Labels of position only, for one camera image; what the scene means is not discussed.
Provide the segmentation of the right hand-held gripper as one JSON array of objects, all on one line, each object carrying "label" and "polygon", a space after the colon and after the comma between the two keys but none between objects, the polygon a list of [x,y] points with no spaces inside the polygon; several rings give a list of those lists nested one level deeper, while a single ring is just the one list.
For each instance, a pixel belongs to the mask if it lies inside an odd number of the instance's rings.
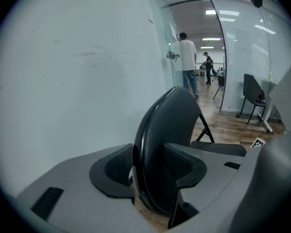
[{"label": "right hand-held gripper", "polygon": [[254,147],[263,146],[265,143],[266,141],[263,140],[262,138],[256,138],[253,144],[251,145],[251,147],[254,148]]}]

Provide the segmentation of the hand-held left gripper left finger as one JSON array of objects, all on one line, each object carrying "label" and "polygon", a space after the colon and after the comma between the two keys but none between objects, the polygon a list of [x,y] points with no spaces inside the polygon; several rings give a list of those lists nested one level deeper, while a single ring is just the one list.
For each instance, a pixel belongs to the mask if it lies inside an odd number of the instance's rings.
[{"label": "hand-held left gripper left finger", "polygon": [[65,160],[32,184],[17,201],[50,233],[148,233],[129,188],[132,144]]}]

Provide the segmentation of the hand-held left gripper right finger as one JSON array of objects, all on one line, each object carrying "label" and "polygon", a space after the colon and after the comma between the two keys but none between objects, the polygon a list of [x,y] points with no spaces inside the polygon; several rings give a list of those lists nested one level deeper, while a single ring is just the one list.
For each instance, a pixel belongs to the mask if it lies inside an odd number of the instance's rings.
[{"label": "hand-held left gripper right finger", "polygon": [[227,187],[244,160],[237,145],[206,143],[210,149],[165,144],[166,167],[176,184],[171,229],[204,211]]}]

